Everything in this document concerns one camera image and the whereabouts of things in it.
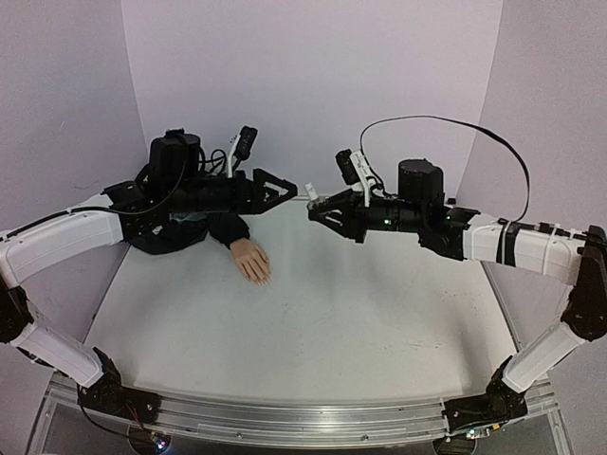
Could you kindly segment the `white nail polish cap brush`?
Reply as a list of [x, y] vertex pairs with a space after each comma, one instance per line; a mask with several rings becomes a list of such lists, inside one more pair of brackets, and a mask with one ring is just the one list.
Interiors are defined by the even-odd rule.
[[311, 182], [306, 183], [304, 185], [304, 189], [305, 189], [308, 199], [310, 201], [313, 201], [313, 200], [316, 200], [319, 198], [319, 195]]

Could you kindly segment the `clear nail polish bottle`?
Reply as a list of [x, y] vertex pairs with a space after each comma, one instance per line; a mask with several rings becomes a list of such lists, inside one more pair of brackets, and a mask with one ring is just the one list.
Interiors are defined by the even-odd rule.
[[306, 207], [307, 207], [308, 211], [311, 211], [311, 210], [318, 209], [319, 207], [325, 205], [326, 202], [327, 202], [327, 198], [325, 196], [319, 196], [315, 199], [310, 199], [307, 202]]

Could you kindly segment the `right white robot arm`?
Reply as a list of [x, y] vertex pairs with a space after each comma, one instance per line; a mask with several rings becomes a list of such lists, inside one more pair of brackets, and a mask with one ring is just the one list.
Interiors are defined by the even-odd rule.
[[397, 194], [378, 196], [372, 193], [378, 180], [361, 152], [343, 151], [337, 161], [347, 188], [325, 197], [306, 184], [309, 220], [359, 244], [370, 230], [414, 233], [420, 246], [441, 257], [520, 268], [570, 286], [558, 322], [499, 373], [510, 390], [526, 391], [580, 345], [605, 337], [606, 234], [601, 227], [579, 231], [450, 208], [444, 202], [443, 172], [426, 159], [401, 161]]

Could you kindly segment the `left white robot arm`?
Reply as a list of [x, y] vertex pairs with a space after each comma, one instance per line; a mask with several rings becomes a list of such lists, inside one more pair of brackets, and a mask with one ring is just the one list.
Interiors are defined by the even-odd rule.
[[250, 156], [256, 129], [236, 135], [224, 171], [208, 174], [199, 136], [169, 130], [150, 146], [138, 177], [105, 188], [77, 206], [1, 234], [1, 341], [67, 375], [110, 414], [128, 394], [120, 373], [101, 350], [52, 328], [29, 302], [24, 281], [69, 258], [127, 243], [168, 225], [175, 213], [263, 214], [297, 194], [294, 183], [262, 169], [239, 170]]

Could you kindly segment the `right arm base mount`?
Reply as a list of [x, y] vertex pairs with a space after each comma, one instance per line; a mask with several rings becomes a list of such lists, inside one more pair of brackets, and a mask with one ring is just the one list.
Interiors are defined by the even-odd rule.
[[516, 392], [504, 382], [507, 358], [490, 378], [482, 394], [453, 398], [444, 403], [442, 415], [449, 434], [471, 428], [504, 424], [527, 414], [525, 392]]

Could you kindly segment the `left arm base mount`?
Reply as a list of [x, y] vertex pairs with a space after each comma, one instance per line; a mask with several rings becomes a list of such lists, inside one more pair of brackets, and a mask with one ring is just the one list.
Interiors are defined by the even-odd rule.
[[129, 419], [141, 430], [155, 424], [161, 404], [160, 395], [124, 386], [110, 357], [97, 347], [93, 348], [93, 352], [101, 362], [101, 378], [89, 387], [77, 388], [78, 403], [82, 408]]

